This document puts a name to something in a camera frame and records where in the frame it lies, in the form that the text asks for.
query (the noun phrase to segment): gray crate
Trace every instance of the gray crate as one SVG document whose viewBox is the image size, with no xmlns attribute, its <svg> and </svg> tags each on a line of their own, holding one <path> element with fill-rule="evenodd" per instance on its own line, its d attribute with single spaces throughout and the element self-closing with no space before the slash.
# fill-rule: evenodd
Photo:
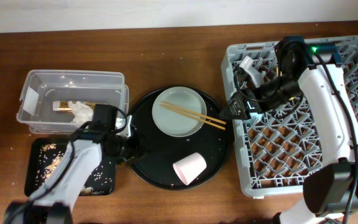
<svg viewBox="0 0 358 224">
<path fill-rule="evenodd" d="M 337 45 L 348 97 L 358 119 L 358 36 L 305 41 Z M 277 42 L 237 44 L 227 48 L 221 65 L 226 100 L 236 92 L 233 68 L 245 56 L 253 58 L 253 67 L 267 78 L 277 75 L 275 44 Z M 297 100 L 279 107 L 279 115 L 290 111 Z M 248 197 L 301 193 L 305 178 L 322 168 L 319 137 L 306 98 L 296 112 L 285 119 L 277 120 L 265 113 L 250 121 L 234 120 L 233 128 L 241 190 Z"/>
</svg>

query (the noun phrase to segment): plastic crate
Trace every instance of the plastic crate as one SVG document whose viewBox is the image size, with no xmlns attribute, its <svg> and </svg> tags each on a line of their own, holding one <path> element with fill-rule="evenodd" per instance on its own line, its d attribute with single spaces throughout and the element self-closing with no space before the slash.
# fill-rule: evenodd
<svg viewBox="0 0 358 224">
<path fill-rule="evenodd" d="M 25 80 L 17 120 L 35 134 L 70 134 L 77 129 L 72 113 L 53 111 L 54 101 L 88 101 L 127 112 L 129 92 L 118 72 L 33 70 Z"/>
<path fill-rule="evenodd" d="M 334 42 L 341 54 L 348 97 L 358 119 L 358 36 L 305 40 L 307 44 Z M 278 42 L 229 46 L 222 61 L 224 91 L 229 100 L 236 88 L 233 68 L 245 56 L 266 77 L 276 76 L 277 59 L 273 46 Z M 295 99 L 277 110 L 290 111 Z M 313 115 L 306 98 L 285 119 L 269 113 L 248 121 L 234 120 L 234 149 L 242 192 L 253 198 L 302 192 L 306 177 L 322 168 L 321 147 Z"/>
</svg>

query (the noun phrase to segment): black tray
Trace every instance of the black tray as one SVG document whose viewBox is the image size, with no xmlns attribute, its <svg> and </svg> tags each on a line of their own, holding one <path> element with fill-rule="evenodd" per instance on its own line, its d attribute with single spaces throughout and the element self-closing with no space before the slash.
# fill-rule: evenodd
<svg viewBox="0 0 358 224">
<path fill-rule="evenodd" d="M 43 151 L 45 145 L 54 144 L 55 149 Z M 32 143 L 29 168 L 25 179 L 24 194 L 29 196 L 45 182 L 46 167 L 60 156 L 63 157 L 68 144 L 68 138 L 39 138 Z M 103 158 L 100 165 L 92 171 L 86 180 L 80 196 L 109 195 L 114 190 L 116 183 L 116 164 L 108 157 Z"/>
<path fill-rule="evenodd" d="M 132 124 L 139 136 L 147 140 L 145 158 L 131 165 L 133 171 L 144 181 L 163 189 L 183 190 L 199 186 L 219 172 L 229 154 L 229 133 L 226 130 L 204 124 L 191 136 L 176 138 L 169 136 L 155 125 L 152 107 L 158 95 L 166 90 L 159 89 L 143 97 L 129 112 L 133 115 Z M 197 91 L 205 100 L 207 115 L 219 118 L 219 105 L 207 94 Z M 200 153 L 207 168 L 190 185 L 185 185 L 176 175 L 172 164 L 190 154 Z"/>
</svg>

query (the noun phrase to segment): white label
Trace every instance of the white label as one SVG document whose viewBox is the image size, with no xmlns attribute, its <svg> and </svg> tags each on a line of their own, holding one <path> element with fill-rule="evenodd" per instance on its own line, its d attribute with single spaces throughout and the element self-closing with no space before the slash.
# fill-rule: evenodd
<svg viewBox="0 0 358 224">
<path fill-rule="evenodd" d="M 24 98 L 23 110 L 29 112 L 32 116 L 34 116 L 35 108 L 37 107 L 38 96 L 39 94 L 30 87 L 27 89 L 27 93 Z"/>
</svg>

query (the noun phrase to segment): round plate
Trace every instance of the round plate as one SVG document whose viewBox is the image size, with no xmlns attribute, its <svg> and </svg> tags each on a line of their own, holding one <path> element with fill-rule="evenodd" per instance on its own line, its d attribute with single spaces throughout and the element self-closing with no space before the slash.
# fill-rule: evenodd
<svg viewBox="0 0 358 224">
<path fill-rule="evenodd" d="M 200 130 L 184 138 L 164 134 L 152 119 L 152 105 L 164 90 L 166 89 L 156 90 L 143 97 L 129 112 L 140 145 L 147 151 L 147 155 L 131 167 L 141 179 L 156 187 L 168 190 L 190 189 L 207 182 L 223 166 L 229 155 L 230 124 L 225 125 L 225 131 L 205 124 Z M 219 105 L 202 91 L 194 91 L 204 99 L 207 115 L 218 118 L 221 110 Z M 172 164 L 195 152 L 204 157 L 207 167 L 186 186 L 176 175 Z"/>
<path fill-rule="evenodd" d="M 161 101 L 186 108 L 206 115 L 206 105 L 203 98 L 191 88 L 176 86 L 163 91 L 155 99 L 152 109 L 155 125 L 163 133 L 173 137 L 185 137 L 197 132 L 204 123 L 182 114 L 168 110 Z"/>
</svg>

